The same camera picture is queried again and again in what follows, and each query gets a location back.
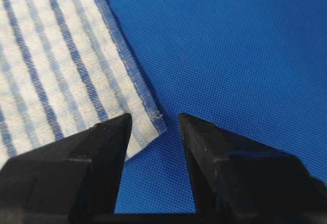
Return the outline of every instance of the blue mesh fabric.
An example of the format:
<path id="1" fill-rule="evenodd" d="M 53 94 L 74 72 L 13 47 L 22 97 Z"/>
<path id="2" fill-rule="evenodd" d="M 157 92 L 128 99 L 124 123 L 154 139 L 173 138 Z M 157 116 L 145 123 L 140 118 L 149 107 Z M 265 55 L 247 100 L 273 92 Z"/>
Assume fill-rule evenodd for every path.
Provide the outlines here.
<path id="1" fill-rule="evenodd" d="M 181 112 L 297 155 L 327 183 L 327 0 L 109 0 L 168 131 L 127 162 L 116 212 L 192 212 Z"/>

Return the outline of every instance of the striped fabric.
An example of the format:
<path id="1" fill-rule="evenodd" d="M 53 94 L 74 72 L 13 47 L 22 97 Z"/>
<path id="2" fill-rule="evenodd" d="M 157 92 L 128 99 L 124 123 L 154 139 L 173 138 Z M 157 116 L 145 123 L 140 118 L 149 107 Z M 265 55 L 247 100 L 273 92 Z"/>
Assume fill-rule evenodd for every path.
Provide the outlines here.
<path id="1" fill-rule="evenodd" d="M 0 0 L 0 167 L 123 113 L 130 158 L 165 124 L 105 0 Z"/>

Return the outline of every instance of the black plastic jaw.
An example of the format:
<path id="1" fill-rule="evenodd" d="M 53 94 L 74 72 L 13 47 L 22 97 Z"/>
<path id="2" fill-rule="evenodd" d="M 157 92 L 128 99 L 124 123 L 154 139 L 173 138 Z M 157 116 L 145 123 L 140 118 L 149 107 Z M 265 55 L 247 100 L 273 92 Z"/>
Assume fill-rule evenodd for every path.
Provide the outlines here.
<path id="1" fill-rule="evenodd" d="M 227 223 L 327 223 L 324 184 L 301 161 L 181 114 L 197 213 Z"/>
<path id="2" fill-rule="evenodd" d="M 0 171 L 0 224 L 327 223 L 327 191 L 301 161 L 181 114 L 195 214 L 114 214 L 129 114 L 16 156 Z"/>
<path id="3" fill-rule="evenodd" d="M 0 223 L 90 223 L 113 213 L 131 128 L 125 114 L 9 159 Z"/>

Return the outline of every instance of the cloth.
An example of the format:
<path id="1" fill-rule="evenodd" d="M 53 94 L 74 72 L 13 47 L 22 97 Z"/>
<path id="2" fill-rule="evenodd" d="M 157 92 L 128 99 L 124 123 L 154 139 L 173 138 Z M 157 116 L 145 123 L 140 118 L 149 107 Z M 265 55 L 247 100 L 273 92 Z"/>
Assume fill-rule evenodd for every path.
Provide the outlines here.
<path id="1" fill-rule="evenodd" d="M 194 211 L 181 112 L 294 154 L 327 183 L 327 0 L 109 3 L 169 128 L 126 163 L 116 212 Z"/>
<path id="2" fill-rule="evenodd" d="M 0 166 L 131 113 L 127 158 L 165 130 L 105 0 L 0 0 Z"/>

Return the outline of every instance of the fabric edge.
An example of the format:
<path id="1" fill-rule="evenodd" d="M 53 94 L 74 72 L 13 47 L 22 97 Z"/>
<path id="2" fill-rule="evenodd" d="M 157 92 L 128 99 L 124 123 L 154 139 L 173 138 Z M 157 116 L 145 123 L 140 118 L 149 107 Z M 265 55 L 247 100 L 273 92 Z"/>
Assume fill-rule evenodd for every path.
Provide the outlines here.
<path id="1" fill-rule="evenodd" d="M 115 43 L 119 56 L 121 57 L 127 73 L 131 78 L 135 90 L 137 91 L 138 96 L 141 98 L 147 116 L 150 118 L 152 124 L 158 131 L 158 135 L 162 134 L 166 131 L 167 127 L 162 118 L 162 114 L 160 114 L 158 107 L 150 93 L 143 76 L 137 68 L 135 59 L 133 58 L 130 50 L 127 47 L 127 44 L 122 36 L 120 29 L 114 19 L 112 11 L 107 4 L 106 0 L 95 0 L 97 7 L 99 8 L 103 20 L 107 25 L 109 33 Z"/>

